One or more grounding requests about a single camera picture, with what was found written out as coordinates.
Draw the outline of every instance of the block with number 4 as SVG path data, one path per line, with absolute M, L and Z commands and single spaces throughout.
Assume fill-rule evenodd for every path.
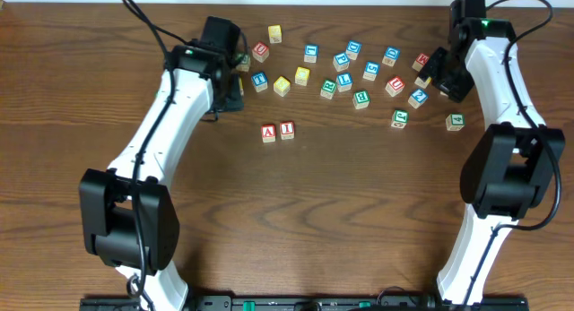
M 352 104 L 355 109 L 367 108 L 370 103 L 369 94 L 367 91 L 357 91 L 352 95 Z
M 347 56 L 352 59 L 352 60 L 357 60 L 357 56 L 359 55 L 359 52 L 361 51 L 361 47 L 362 44 L 357 42 L 357 41 L 349 41 L 349 44 L 347 45 L 347 49 L 344 51 L 345 54 L 347 54 Z
M 257 42 L 253 47 L 253 57 L 260 63 L 264 62 L 269 56 L 269 47 L 263 42 Z
M 411 94 L 411 97 L 409 97 L 409 104 L 414 108 L 419 108 L 425 101 L 427 101 L 428 98 L 429 96 L 422 91 L 422 89 L 418 89 Z
M 374 81 L 375 78 L 377 78 L 379 68 L 379 64 L 368 61 L 367 65 L 365 66 L 365 73 L 362 75 L 362 78 Z
M 404 110 L 395 110 L 395 114 L 393 114 L 393 119 L 391 121 L 391 127 L 404 128 L 408 121 L 409 113 Z
M 290 140 L 295 138 L 295 123 L 293 122 L 282 122 L 281 128 L 281 139 Z
M 421 71 L 424 65 L 427 64 L 427 61 L 429 61 L 429 56 L 425 54 L 419 54 L 419 56 L 417 56 L 414 60 L 413 69 L 416 71 Z
M 316 45 L 305 46 L 305 57 L 303 58 L 303 61 L 316 63 L 318 56 L 319 56 L 319 46 Z
M 273 84 L 273 90 L 281 97 L 284 97 L 290 89 L 291 83 L 283 76 L 280 76 Z
M 275 142 L 275 125 L 261 126 L 261 137 L 263 143 Z
M 393 47 L 388 47 L 383 57 L 383 64 L 393 66 L 395 65 L 398 56 L 401 54 L 401 50 Z
M 335 55 L 333 58 L 333 65 L 337 72 L 347 69 L 349 63 L 351 63 L 351 60 L 349 60 L 349 57 L 345 53 Z
M 341 73 L 337 75 L 337 89 L 339 92 L 348 91 L 352 87 L 352 78 L 350 73 Z
M 264 73 L 256 73 L 251 76 L 251 81 L 255 87 L 255 91 L 260 92 L 267 89 L 267 77 Z
M 450 114 L 447 117 L 447 130 L 460 131 L 465 127 L 465 116 L 462 114 Z
M 269 28 L 269 42 L 270 43 L 281 43 L 281 25 L 271 25 Z
M 387 82 L 385 90 L 391 97 L 398 95 L 404 89 L 404 82 L 398 76 Z
M 295 72 L 295 83 L 301 86 L 307 86 L 307 82 L 309 81 L 309 75 L 311 71 L 307 68 L 298 67 L 297 72 Z
M 325 79 L 325 82 L 323 82 L 323 87 L 321 87 L 321 96 L 325 97 L 326 99 L 332 99 L 333 95 L 335 95 L 335 87 L 335 82 Z

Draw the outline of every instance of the cable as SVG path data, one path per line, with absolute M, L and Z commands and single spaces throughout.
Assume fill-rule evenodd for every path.
M 403 292 L 406 292 L 406 289 L 403 289 L 403 288 L 401 288 L 401 287 L 399 287 L 399 286 L 392 286 L 392 287 L 388 287 L 388 288 L 386 288 L 386 289 L 383 289 L 383 291 L 380 292 L 380 294 L 379 294 L 378 297 L 377 297 L 377 304 L 378 304 L 378 305 L 381 305 L 381 303 L 383 303 L 382 298 L 385 296 L 385 293 L 387 293 L 388 291 L 390 291 L 390 290 L 392 290 L 392 289 L 394 289 L 394 290 L 399 289 L 399 290 L 401 290 L 401 291 L 403 291 Z M 411 298 L 410 295 L 407 295 L 407 297 L 411 300 L 411 302 L 413 302 L 414 305 L 416 305 L 416 302 L 414 302 L 413 298 Z
M 486 10 L 488 11 L 488 10 L 492 9 L 492 7 L 494 7 L 495 5 L 498 5 L 498 4 L 506 2 L 506 1 L 510 1 L 510 0 L 496 1 L 492 4 L 490 4 L 488 7 L 486 7 Z M 522 103 L 522 100 L 520 99 L 520 96 L 518 95 L 517 87 L 514 83 L 514 80 L 512 79 L 512 73 L 510 72 L 510 64 L 509 64 L 509 62 L 510 62 L 509 53 L 510 53 L 510 49 L 512 48 L 512 46 L 515 45 L 520 39 L 522 39 L 526 35 L 534 32 L 535 30 L 542 28 L 553 17 L 553 9 L 552 9 L 552 6 L 550 5 L 550 3 L 548 3 L 548 1 L 546 1 L 546 0 L 537 0 L 537 1 L 542 2 L 548 8 L 548 17 L 542 23 L 534 26 L 530 30 L 523 32 L 522 34 L 520 34 L 519 36 L 517 36 L 516 38 L 511 40 L 509 42 L 509 44 L 507 45 L 506 50 L 504 52 L 503 62 L 504 62 L 504 69 L 506 71 L 506 76 L 507 76 L 507 79 L 509 80 L 509 85 L 510 85 L 510 88 L 512 89 L 512 94 L 514 95 L 514 99 L 518 104 L 518 108 L 520 110 L 520 113 L 525 118 L 525 120 L 528 122 L 528 124 L 530 124 L 530 126 L 532 127 L 533 131 L 536 134 L 536 138 L 542 144 L 542 146 L 545 149 L 546 153 L 548 154 L 548 158 L 551 162 L 552 170 L 554 173 L 554 184 L 555 184 L 554 203 L 552 205 L 550 212 L 546 216 L 546 218 L 544 218 L 542 221 L 538 222 L 535 225 L 520 226 L 520 225 L 500 224 L 500 225 L 496 226 L 494 229 L 492 229 L 491 238 L 489 239 L 488 244 L 484 248 L 483 255 L 481 256 L 481 259 L 480 259 L 478 265 L 476 266 L 476 271 L 474 272 L 474 276 L 471 277 L 470 285 L 468 287 L 468 290 L 466 291 L 465 300 L 464 300 L 463 304 L 460 305 L 459 307 L 466 307 L 466 304 L 468 303 L 468 300 L 470 299 L 471 292 L 473 291 L 474 283 L 476 282 L 476 279 L 478 278 L 478 275 L 480 274 L 480 271 L 483 268 L 484 261 L 486 260 L 486 256 L 490 252 L 492 244 L 494 243 L 494 239 L 499 235 L 499 231 L 501 229 L 517 229 L 517 230 L 524 230 L 524 231 L 533 231 L 533 230 L 542 229 L 543 227 L 545 227 L 546 225 L 548 225 L 552 221 L 554 216 L 556 216 L 556 212 L 558 211 L 558 208 L 560 207 L 562 185 L 561 185 L 560 166 L 558 165 L 558 160 L 556 159 L 556 156 L 554 155 L 554 152 L 552 151 L 550 144 L 548 144 L 548 141 L 540 132 L 540 128 L 538 127 L 538 125 L 536 125 L 536 123 L 532 119 L 532 117 L 530 117 L 528 115 L 528 113 L 526 112 L 526 107 Z
M 175 80 L 175 76 L 173 73 L 174 68 L 173 68 L 173 65 L 171 64 L 171 61 L 170 61 L 170 54 L 168 52 L 168 49 L 166 49 L 165 44 L 161 40 L 161 37 L 158 33 L 158 28 L 152 24 L 152 22 L 147 18 L 147 16 L 145 16 L 144 12 L 142 12 L 142 10 L 139 8 L 139 6 L 137 6 L 137 4 L 133 0 L 122 0 L 122 2 L 126 6 L 126 8 L 132 14 L 135 15 L 135 17 L 137 17 L 138 19 L 143 21 L 150 28 L 150 30 L 153 33 L 153 36 L 155 37 L 155 39 L 158 42 L 158 45 L 160 46 L 161 52 L 163 53 L 165 66 L 166 66 L 166 68 L 170 74 L 170 95 L 166 98 L 165 105 L 161 109 L 161 112 L 158 115 L 158 117 L 155 119 L 155 122 L 153 122 L 153 125 L 150 128 L 149 132 L 147 133 L 147 135 L 143 139 L 140 150 L 135 155 L 134 172 L 132 175 L 132 180 L 130 182 L 130 194 L 132 196 L 132 210 L 134 211 L 134 219 L 135 219 L 135 234 L 137 236 L 137 244 L 138 244 L 139 250 L 140 250 L 141 273 L 140 273 L 139 277 L 135 276 L 133 279 L 128 280 L 127 285 L 126 285 L 126 289 L 127 289 L 127 294 L 131 298 L 139 298 L 139 297 L 143 296 L 143 298 L 148 303 L 149 308 L 151 310 L 153 310 L 152 301 L 147 296 L 147 294 L 144 293 L 145 278 L 147 276 L 147 271 L 148 271 L 147 270 L 148 261 L 147 261 L 147 254 L 145 253 L 144 235 L 143 235 L 142 221 L 141 221 L 140 211 L 139 211 L 140 210 L 140 198 L 139 198 L 137 180 L 139 178 L 140 167 L 142 164 L 144 164 L 142 162 L 142 158 L 144 157 L 145 149 L 146 149 L 148 143 L 150 142 L 150 140 L 152 139 L 153 134 L 155 133 L 155 130 L 158 128 L 158 125 L 160 124 L 161 120 L 163 119 L 163 117 L 167 113 L 168 108 L 170 107 L 171 103 L 173 102 L 173 97 L 174 97 L 175 90 L 176 90 L 176 88 L 175 88 L 176 80 Z

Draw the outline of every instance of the wooden table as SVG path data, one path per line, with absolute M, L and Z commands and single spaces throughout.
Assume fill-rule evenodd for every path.
M 285 98 L 255 93 L 242 74 L 245 110 L 200 123 L 172 187 L 181 222 L 175 261 L 192 286 L 238 295 L 376 294 L 387 286 L 432 289 L 459 230 L 460 169 L 483 134 L 476 92 L 456 104 L 428 88 L 420 108 L 415 57 L 446 46 L 445 7 L 143 5 L 158 25 L 198 38 L 207 15 L 232 19 L 249 43 L 283 26 L 283 43 L 263 63 L 270 82 L 311 70 L 309 85 Z M 544 10 L 493 10 L 521 32 Z M 574 138 L 574 11 L 519 43 L 520 64 L 538 111 Z M 335 78 L 333 55 L 363 43 L 350 72 L 372 96 L 355 110 L 351 93 L 319 97 Z M 165 38 L 171 46 L 174 40 Z M 315 65 L 303 47 L 320 46 Z M 367 60 L 401 48 L 395 67 L 362 80 Z M 386 81 L 405 91 L 391 99 Z M 83 247 L 77 186 L 104 169 L 132 137 L 161 76 L 151 33 L 121 4 L 6 4 L 0 12 L 0 308 L 75 310 L 88 294 L 124 293 L 125 279 Z M 395 108 L 411 114 L 390 128 Z M 460 132 L 445 117 L 466 116 Z M 294 120 L 291 141 L 263 144 L 262 124 Z M 522 293 L 532 310 L 570 310 L 574 290 L 574 155 L 561 159 L 563 201 L 546 229 L 510 235 L 488 278 L 488 293 Z M 548 212 L 552 192 L 523 224 Z

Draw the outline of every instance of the wooden block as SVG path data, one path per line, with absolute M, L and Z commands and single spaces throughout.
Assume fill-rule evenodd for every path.
M 251 81 L 253 82 L 255 91 L 260 92 L 267 89 L 267 77 L 263 72 L 256 73 L 253 76 L 251 76 Z
M 379 64 L 368 61 L 367 65 L 365 66 L 365 73 L 362 75 L 362 78 L 374 81 L 375 78 L 377 78 L 378 69 L 380 69 Z
M 326 99 L 332 99 L 333 95 L 335 95 L 335 87 L 336 83 L 334 81 L 325 79 L 325 82 L 323 82 L 323 87 L 321 87 L 321 96 L 325 97 Z
M 349 57 L 349 59 L 357 60 L 357 56 L 359 55 L 359 52 L 361 52 L 361 47 L 361 43 L 351 40 L 349 41 L 344 53 Z
M 385 90 L 391 97 L 398 95 L 404 89 L 404 82 L 398 76 L 387 82 Z
M 337 72 L 347 69 L 349 67 L 349 63 L 351 63 L 351 60 L 345 53 L 335 55 L 333 58 L 333 65 Z
M 357 91 L 352 95 L 352 104 L 355 109 L 367 108 L 370 103 L 369 94 L 367 91 Z
M 290 89 L 291 83 L 283 76 L 280 76 L 273 84 L 273 90 L 281 97 L 284 97 Z
M 261 137 L 263 143 L 275 142 L 275 125 L 261 126 Z
M 450 114 L 447 117 L 447 131 L 460 131 L 465 127 L 465 116 L 462 114 Z
M 281 139 L 282 140 L 290 140 L 295 138 L 295 123 L 292 121 L 289 122 L 282 122 L 280 125 L 281 129 Z
M 414 84 L 425 89 L 427 88 L 427 86 L 429 85 L 429 83 L 431 83 L 431 78 L 428 77 L 426 81 L 424 81 L 423 79 L 421 79 L 421 77 L 416 77 L 416 80 L 414 81 Z
M 339 92 L 348 91 L 352 87 L 352 78 L 350 73 L 341 73 L 337 75 L 337 89 Z
M 387 51 L 385 52 L 385 56 L 383 57 L 383 64 L 393 66 L 395 65 L 398 56 L 401 54 L 401 50 L 388 47 Z
M 424 65 L 427 64 L 427 61 L 429 61 L 429 56 L 425 54 L 419 54 L 419 56 L 417 56 L 414 60 L 413 69 L 420 72 Z
M 263 42 L 257 42 L 253 47 L 253 57 L 260 63 L 264 62 L 269 56 L 269 47 Z
M 414 108 L 419 108 L 425 101 L 429 98 L 429 95 L 426 92 L 422 91 L 422 89 L 418 89 L 411 94 L 409 97 L 409 104 Z
M 409 121 L 409 113 L 404 110 L 395 110 L 393 119 L 391 120 L 391 127 L 404 128 Z
M 295 72 L 295 83 L 301 86 L 307 86 L 310 74 L 311 71 L 309 69 L 303 67 L 297 67 L 297 72 Z
M 303 58 L 304 62 L 316 63 L 317 57 L 319 56 L 319 46 L 316 45 L 307 45 L 305 46 L 305 57 Z
M 248 72 L 249 66 L 251 65 L 251 57 L 249 55 L 245 55 L 244 53 L 238 53 L 236 59 L 242 59 L 239 65 L 235 67 L 238 71 Z
M 281 25 L 272 25 L 268 28 L 269 30 L 269 43 L 281 43 Z

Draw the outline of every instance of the number block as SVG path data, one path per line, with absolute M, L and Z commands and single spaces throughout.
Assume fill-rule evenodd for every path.
M 281 25 L 271 25 L 269 28 L 269 42 L 270 43 L 281 43 Z
M 383 64 L 389 66 L 395 65 L 395 62 L 400 54 L 401 50 L 394 47 L 388 47 L 387 51 L 385 52 L 385 56 L 383 57 Z
M 269 56 L 269 47 L 263 42 L 257 42 L 253 47 L 253 57 L 260 63 L 264 62 Z
M 351 63 L 351 60 L 349 60 L 349 57 L 345 53 L 335 55 L 333 58 L 333 65 L 337 72 L 347 69 L 349 63 Z
M 427 77 L 426 80 L 423 80 L 421 77 L 416 77 L 416 80 L 414 81 L 414 84 L 425 89 L 427 88 L 427 86 L 429 85 L 429 83 L 431 83 L 431 78 Z
M 295 72 L 295 83 L 301 86 L 307 86 L 307 82 L 309 81 L 309 75 L 311 71 L 307 68 L 298 67 L 297 72 Z
M 357 91 L 352 95 L 352 104 L 355 109 L 367 108 L 370 103 L 369 94 L 367 91 Z
M 335 95 L 335 87 L 335 82 L 325 79 L 325 82 L 323 82 L 323 87 L 321 87 L 321 96 L 325 97 L 326 99 L 332 99 L 333 95 Z
M 357 42 L 357 41 L 349 41 L 349 44 L 347 45 L 347 49 L 344 51 L 344 53 L 352 60 L 357 60 L 357 56 L 359 55 L 359 52 L 361 52 L 361 47 L 362 44 Z
M 352 78 L 350 73 L 341 73 L 337 75 L 337 89 L 339 92 L 348 91 L 352 87 Z
M 404 110 L 395 110 L 393 119 L 391 120 L 391 127 L 404 128 L 409 121 L 409 113 Z
M 398 95 L 404 89 L 404 82 L 398 76 L 387 82 L 385 90 L 391 97 Z
M 261 137 L 263 143 L 275 142 L 275 125 L 261 126 Z
M 291 90 L 291 83 L 285 79 L 285 77 L 280 76 L 273 84 L 273 90 L 278 93 L 279 96 L 284 97 L 287 92 Z
M 251 76 L 251 81 L 253 82 L 255 91 L 260 92 L 267 89 L 267 76 L 265 76 L 263 72 Z
M 409 104 L 414 108 L 419 108 L 425 101 L 429 98 L 429 95 L 426 92 L 422 91 L 422 89 L 418 89 L 411 94 L 409 97 Z
M 377 78 L 378 69 L 380 69 L 379 64 L 368 61 L 367 65 L 365 66 L 365 73 L 362 75 L 362 78 L 374 81 L 375 78 Z
M 319 56 L 319 46 L 307 45 L 305 46 L 305 57 L 304 62 L 309 62 L 315 64 L 317 62 L 317 57 Z
M 243 55 L 245 54 L 244 53 L 237 54 L 236 59 L 237 60 L 241 59 L 241 62 L 239 63 L 239 65 L 235 67 L 235 69 L 242 72 L 248 72 L 249 66 L 251 65 L 251 57 L 249 55 L 245 55 L 245 57 L 243 57 Z
M 447 131 L 460 131 L 465 127 L 465 116 L 462 114 L 450 114 L 447 117 Z
M 280 130 L 282 140 L 290 140 L 295 138 L 295 123 L 292 121 L 282 122 L 280 124 Z

